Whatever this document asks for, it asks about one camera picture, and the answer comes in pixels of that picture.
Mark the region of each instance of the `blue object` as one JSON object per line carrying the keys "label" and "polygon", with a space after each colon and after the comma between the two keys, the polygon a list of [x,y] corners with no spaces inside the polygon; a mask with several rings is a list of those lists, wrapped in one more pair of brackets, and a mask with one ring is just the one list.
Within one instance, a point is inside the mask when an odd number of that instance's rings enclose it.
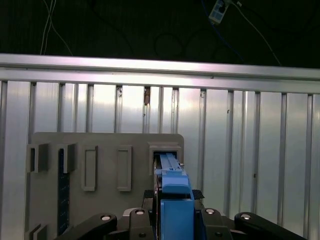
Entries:
{"label": "blue object", "polygon": [[221,36],[221,34],[220,34],[220,32],[218,31],[218,29],[217,29],[217,28],[215,27],[215,25],[210,21],[210,19],[209,19],[209,14],[208,14],[208,11],[207,11],[207,8],[206,8],[206,5],[205,5],[204,0],[201,0],[201,3],[202,3],[202,6],[203,6],[203,9],[204,9],[204,12],[205,12],[205,14],[206,14],[206,16],[207,16],[207,18],[208,18],[208,21],[210,22],[210,24],[211,24],[213,30],[215,31],[215,33],[218,35],[219,39],[220,39],[229,49],[231,49],[235,54],[237,54],[238,57],[241,59],[241,61],[244,63],[245,60],[244,60],[244,58],[240,55],[240,53],[239,53],[237,50],[235,50],[235,49]]}
{"label": "blue object", "polygon": [[160,201],[161,240],[193,240],[195,199],[188,174],[172,153],[161,153],[160,161],[155,174],[162,178],[162,193],[181,195]]}
{"label": "blue object", "polygon": [[193,240],[195,203],[192,199],[162,199],[161,240]]}

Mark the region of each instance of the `black strip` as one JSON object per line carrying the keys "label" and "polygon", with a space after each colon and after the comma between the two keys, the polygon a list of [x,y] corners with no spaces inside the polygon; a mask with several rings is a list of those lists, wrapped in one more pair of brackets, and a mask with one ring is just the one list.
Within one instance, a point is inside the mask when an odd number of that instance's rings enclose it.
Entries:
{"label": "black strip", "polygon": [[58,236],[62,235],[69,227],[69,173],[64,173],[64,150],[58,153]]}

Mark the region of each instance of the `dark background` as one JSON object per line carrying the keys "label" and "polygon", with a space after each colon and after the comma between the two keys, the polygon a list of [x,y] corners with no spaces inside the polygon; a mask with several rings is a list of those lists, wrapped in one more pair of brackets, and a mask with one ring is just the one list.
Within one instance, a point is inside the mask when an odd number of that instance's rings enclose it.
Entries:
{"label": "dark background", "polygon": [[[1,53],[40,54],[43,1],[0,0]],[[216,1],[204,2],[210,13]],[[241,3],[283,66],[320,68],[320,0]],[[218,38],[201,0],[56,0],[52,20],[74,56],[278,66],[234,6],[216,28],[244,62]],[[52,28],[46,55],[70,55]]]}

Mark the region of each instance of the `corrugated metal wall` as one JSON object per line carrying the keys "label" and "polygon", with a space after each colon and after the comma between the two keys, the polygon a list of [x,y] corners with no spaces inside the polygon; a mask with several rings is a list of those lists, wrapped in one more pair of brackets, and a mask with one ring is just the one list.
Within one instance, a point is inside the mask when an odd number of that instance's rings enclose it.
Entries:
{"label": "corrugated metal wall", "polygon": [[318,94],[27,81],[0,88],[1,239],[24,232],[34,132],[181,134],[185,169],[205,206],[320,237]]}

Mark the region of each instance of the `rectangular hole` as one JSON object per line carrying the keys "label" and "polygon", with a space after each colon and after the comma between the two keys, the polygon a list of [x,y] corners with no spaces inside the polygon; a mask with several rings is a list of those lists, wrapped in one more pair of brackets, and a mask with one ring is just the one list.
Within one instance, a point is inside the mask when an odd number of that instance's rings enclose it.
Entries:
{"label": "rectangular hole", "polygon": [[32,147],[30,148],[30,172],[35,171],[35,161],[36,161],[36,150]]}

